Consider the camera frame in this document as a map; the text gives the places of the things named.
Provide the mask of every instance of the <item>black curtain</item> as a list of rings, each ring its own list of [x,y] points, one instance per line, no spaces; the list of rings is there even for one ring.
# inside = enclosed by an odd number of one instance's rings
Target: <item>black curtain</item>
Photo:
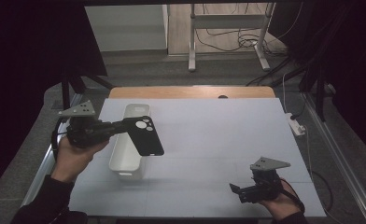
[[[0,176],[32,128],[44,92],[63,72],[80,76],[78,67],[106,76],[84,6],[0,1]]]
[[[349,11],[323,62],[335,106],[366,144],[366,0]]]

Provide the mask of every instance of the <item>sleeve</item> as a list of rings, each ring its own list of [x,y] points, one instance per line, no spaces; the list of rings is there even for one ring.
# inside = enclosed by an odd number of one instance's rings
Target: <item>sleeve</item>
[[[18,210],[11,224],[50,223],[68,212],[73,187],[74,183],[64,183],[46,175],[35,199]]]
[[[298,212],[276,222],[277,224],[308,224],[304,214]]]

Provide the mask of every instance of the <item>table surface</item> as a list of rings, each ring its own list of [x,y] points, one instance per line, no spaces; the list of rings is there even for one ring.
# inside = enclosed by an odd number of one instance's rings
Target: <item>table surface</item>
[[[77,179],[71,209],[89,216],[271,217],[261,205],[240,203],[229,187],[229,183],[253,186],[249,164],[264,156],[290,162],[291,167],[278,173],[296,189],[307,207],[307,216],[325,216],[279,99],[270,95],[272,90],[139,89],[114,89],[100,119],[122,119],[128,104],[150,105],[165,154],[146,158],[142,180],[122,181],[108,168],[118,139],[112,137]],[[217,99],[221,94],[230,99]]]
[[[227,86],[192,86],[192,87],[120,87],[114,88],[109,98],[275,98],[270,87],[227,87]]]

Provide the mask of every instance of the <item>power strip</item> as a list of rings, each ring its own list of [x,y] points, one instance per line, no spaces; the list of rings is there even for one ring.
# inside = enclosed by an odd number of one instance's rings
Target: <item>power strip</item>
[[[294,135],[296,136],[305,135],[304,126],[300,125],[296,119],[291,119],[291,116],[292,116],[291,113],[286,113],[286,119],[288,120],[288,123]]]

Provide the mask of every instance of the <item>black phone case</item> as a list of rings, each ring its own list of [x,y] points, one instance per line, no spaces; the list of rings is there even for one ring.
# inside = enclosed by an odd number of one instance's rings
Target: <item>black phone case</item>
[[[149,116],[122,120],[141,156],[161,156],[164,151],[153,120]]]

